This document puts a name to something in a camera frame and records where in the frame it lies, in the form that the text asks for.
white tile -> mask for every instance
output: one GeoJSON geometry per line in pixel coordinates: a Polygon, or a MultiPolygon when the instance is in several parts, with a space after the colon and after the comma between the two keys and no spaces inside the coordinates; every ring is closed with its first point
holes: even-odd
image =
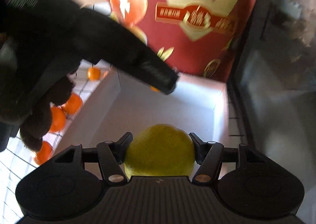
{"type": "Polygon", "coordinates": [[[0,163],[0,181],[7,184],[10,176],[10,170],[0,163]]]}
{"type": "Polygon", "coordinates": [[[12,211],[10,207],[6,204],[4,205],[3,217],[12,224],[20,220],[20,217],[14,211],[12,211]]]}
{"type": "Polygon", "coordinates": [[[76,90],[81,90],[83,88],[83,86],[86,84],[87,80],[77,80],[74,79],[73,82],[75,83],[75,87],[74,89],[76,90]]]}
{"type": "Polygon", "coordinates": [[[22,144],[23,142],[18,137],[10,138],[7,145],[7,149],[15,153],[18,147],[22,144]]]}
{"type": "MultiPolygon", "coordinates": [[[[63,136],[65,134],[65,132],[67,131],[67,129],[69,128],[70,124],[72,123],[72,120],[70,119],[66,119],[66,124],[64,126],[64,128],[58,133],[60,136],[63,136]]],[[[50,143],[51,145],[53,145],[55,143],[55,141],[58,139],[58,137],[54,138],[54,142],[50,143]]]]}
{"type": "Polygon", "coordinates": [[[48,143],[50,143],[51,145],[53,145],[57,137],[58,136],[55,134],[47,133],[45,136],[43,136],[43,140],[45,140],[48,143]]]}
{"type": "Polygon", "coordinates": [[[96,65],[94,65],[96,67],[99,67],[99,68],[110,68],[111,67],[111,64],[104,61],[104,60],[100,60],[96,65]]]}
{"type": "Polygon", "coordinates": [[[3,224],[11,224],[10,222],[8,222],[6,219],[3,219],[3,224]]]}
{"type": "Polygon", "coordinates": [[[81,97],[83,103],[85,103],[88,100],[90,95],[91,95],[91,92],[81,92],[80,97],[81,97]]]}
{"type": "Polygon", "coordinates": [[[7,182],[0,182],[0,201],[4,201],[7,189],[7,182]]]}
{"type": "Polygon", "coordinates": [[[74,77],[75,80],[87,80],[88,79],[87,70],[78,69],[78,71],[76,73],[77,73],[77,76],[75,75],[75,77],[74,77]]]}
{"type": "Polygon", "coordinates": [[[237,123],[237,119],[229,119],[228,121],[229,135],[241,135],[237,123]]]}
{"type": "Polygon", "coordinates": [[[4,210],[4,201],[1,200],[1,198],[0,198],[0,223],[2,220],[2,216],[3,216],[3,210],[4,210]]]}
{"type": "Polygon", "coordinates": [[[84,91],[94,91],[96,87],[100,84],[100,81],[88,81],[86,86],[83,87],[84,91]]]}
{"type": "Polygon", "coordinates": [[[34,168],[32,165],[29,165],[28,170],[26,171],[26,175],[30,174],[32,171],[34,171],[36,168],[34,168]]]}
{"type": "Polygon", "coordinates": [[[32,164],[32,165],[35,166],[35,167],[38,167],[38,166],[39,166],[36,162],[34,162],[34,159],[33,159],[33,158],[29,161],[29,163],[32,164]]]}
{"type": "Polygon", "coordinates": [[[28,162],[31,157],[32,151],[26,148],[24,145],[22,145],[17,149],[15,154],[23,160],[25,160],[26,162],[28,162]]]}
{"type": "Polygon", "coordinates": [[[74,88],[72,91],[73,91],[74,93],[76,93],[76,94],[79,94],[80,91],[81,91],[81,89],[76,89],[76,88],[74,88]]]}
{"type": "Polygon", "coordinates": [[[10,190],[8,190],[7,192],[5,203],[10,207],[12,211],[14,211],[16,215],[18,215],[20,218],[23,217],[21,208],[19,207],[18,202],[16,201],[15,194],[10,190]]]}
{"type": "Polygon", "coordinates": [[[24,178],[28,165],[28,163],[15,156],[12,160],[10,170],[19,178],[24,178]]]}
{"type": "Polygon", "coordinates": [[[10,169],[14,154],[9,150],[4,150],[0,153],[0,162],[10,169]]]}
{"type": "Polygon", "coordinates": [[[235,110],[235,107],[234,107],[233,103],[229,103],[228,104],[228,109],[229,109],[229,117],[230,118],[236,118],[237,114],[236,114],[236,110],[235,110]]]}
{"type": "Polygon", "coordinates": [[[227,147],[238,148],[238,145],[242,143],[241,136],[229,136],[227,147]]]}
{"type": "Polygon", "coordinates": [[[16,134],[16,137],[21,138],[20,130],[18,130],[18,133],[16,134]]]}
{"type": "Polygon", "coordinates": [[[18,178],[16,175],[14,175],[12,172],[10,173],[9,176],[9,183],[8,183],[8,188],[15,193],[16,186],[20,182],[20,178],[18,178]]]}
{"type": "Polygon", "coordinates": [[[58,136],[58,138],[57,138],[55,144],[53,145],[53,150],[54,150],[54,151],[56,151],[56,148],[58,147],[58,144],[60,143],[60,141],[61,141],[62,138],[63,138],[63,137],[58,136]]]}
{"type": "Polygon", "coordinates": [[[79,66],[79,69],[88,69],[89,67],[91,67],[92,66],[92,63],[90,63],[90,62],[88,62],[88,61],[86,61],[86,60],[82,60],[81,61],[81,64],[80,64],[80,66],[79,66]]]}

orange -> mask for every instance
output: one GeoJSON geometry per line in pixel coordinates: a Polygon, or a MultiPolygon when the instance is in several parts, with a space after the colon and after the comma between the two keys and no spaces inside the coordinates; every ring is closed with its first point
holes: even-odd
{"type": "Polygon", "coordinates": [[[88,69],[87,75],[88,75],[89,80],[96,81],[96,80],[100,79],[101,71],[97,67],[90,67],[88,69]]]}
{"type": "Polygon", "coordinates": [[[67,102],[61,106],[61,109],[67,114],[75,114],[82,106],[82,104],[83,101],[81,97],[75,93],[72,93],[67,102]]]}
{"type": "Polygon", "coordinates": [[[48,161],[53,154],[53,147],[47,141],[43,141],[41,150],[35,154],[34,162],[38,165],[42,165],[48,161]]]}
{"type": "Polygon", "coordinates": [[[49,132],[58,132],[65,127],[66,116],[65,113],[56,106],[51,107],[52,112],[52,124],[49,132]]]}
{"type": "Polygon", "coordinates": [[[153,87],[153,86],[151,86],[150,89],[153,90],[154,92],[160,92],[159,89],[157,89],[157,88],[155,88],[155,87],[153,87]]]}
{"type": "Polygon", "coordinates": [[[144,18],[147,11],[148,0],[127,0],[129,12],[127,12],[126,9],[124,10],[125,17],[123,17],[121,13],[120,4],[120,0],[110,0],[112,11],[115,12],[120,22],[128,27],[135,25],[144,18]]]}

green fruit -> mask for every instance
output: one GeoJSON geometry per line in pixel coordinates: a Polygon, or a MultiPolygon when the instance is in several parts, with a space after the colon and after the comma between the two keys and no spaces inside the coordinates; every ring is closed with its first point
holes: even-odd
{"type": "Polygon", "coordinates": [[[183,130],[158,124],[141,132],[125,154],[125,173],[131,176],[190,176],[194,145],[183,130]]]}

fruit illustration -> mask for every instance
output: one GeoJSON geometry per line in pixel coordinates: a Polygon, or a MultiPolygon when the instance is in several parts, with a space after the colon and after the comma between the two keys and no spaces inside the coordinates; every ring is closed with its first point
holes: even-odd
{"type": "Polygon", "coordinates": [[[195,161],[191,138],[171,125],[154,125],[134,138],[125,160],[125,173],[134,176],[190,176],[195,161]]]}
{"type": "Polygon", "coordinates": [[[82,106],[82,104],[83,101],[81,97],[78,96],[76,93],[72,93],[67,102],[61,106],[61,109],[67,114],[75,114],[82,106]]]}
{"type": "Polygon", "coordinates": [[[42,165],[52,157],[52,154],[53,147],[51,144],[47,141],[43,141],[41,150],[35,154],[34,162],[38,165],[42,165]]]}
{"type": "Polygon", "coordinates": [[[101,77],[101,71],[97,67],[90,67],[87,73],[88,79],[91,81],[96,81],[101,77]]]}
{"type": "Polygon", "coordinates": [[[56,106],[51,107],[52,124],[49,132],[58,132],[62,130],[66,124],[66,116],[64,112],[56,106]]]}
{"type": "Polygon", "coordinates": [[[110,0],[110,5],[125,26],[133,26],[144,18],[148,0],[110,0]]]}
{"type": "Polygon", "coordinates": [[[172,54],[174,47],[168,48],[166,51],[165,47],[162,47],[158,50],[157,56],[162,60],[166,61],[172,54]]]}

white box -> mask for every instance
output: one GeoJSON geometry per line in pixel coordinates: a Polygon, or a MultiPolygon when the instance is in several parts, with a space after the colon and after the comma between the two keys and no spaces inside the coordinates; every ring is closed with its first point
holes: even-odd
{"type": "MultiPolygon", "coordinates": [[[[126,132],[136,136],[155,124],[170,124],[203,141],[229,145],[226,85],[205,78],[179,74],[170,95],[151,90],[149,85],[112,69],[89,97],[70,125],[55,152],[71,144],[95,147],[117,141],[126,132]]],[[[96,173],[96,165],[86,165],[96,173]]]]}

